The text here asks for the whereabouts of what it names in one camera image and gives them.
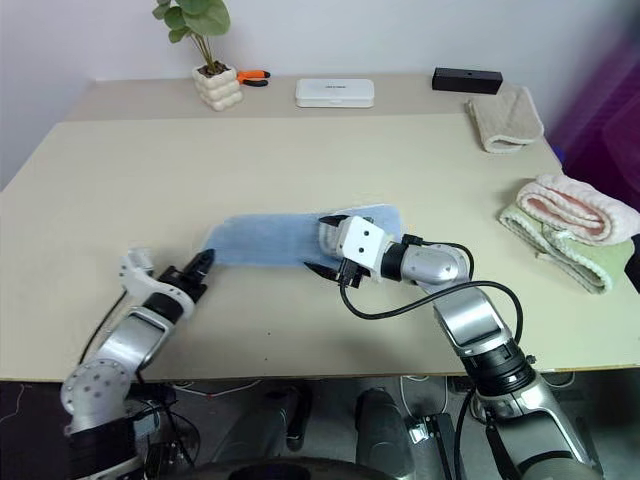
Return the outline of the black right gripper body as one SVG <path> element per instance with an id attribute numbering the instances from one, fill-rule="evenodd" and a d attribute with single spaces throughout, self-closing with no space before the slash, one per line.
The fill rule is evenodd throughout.
<path id="1" fill-rule="evenodd" d="M 325 256 L 339 260 L 338 266 L 328 266 L 336 270 L 336 280 L 339 284 L 358 288 L 363 276 L 368 273 L 359 267 L 353 261 L 343 261 L 341 254 L 338 252 L 339 231 L 337 226 L 329 226 L 320 223 L 319 225 L 319 245 Z"/>

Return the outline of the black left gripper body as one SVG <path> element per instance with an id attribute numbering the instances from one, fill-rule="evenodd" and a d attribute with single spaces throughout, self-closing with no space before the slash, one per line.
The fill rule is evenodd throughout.
<path id="1" fill-rule="evenodd" d="M 183 291 L 194 303 L 197 303 L 207 290 L 203 280 L 187 280 L 183 278 L 183 271 L 174 266 L 166 268 L 158 277 L 161 283 L 177 287 Z"/>

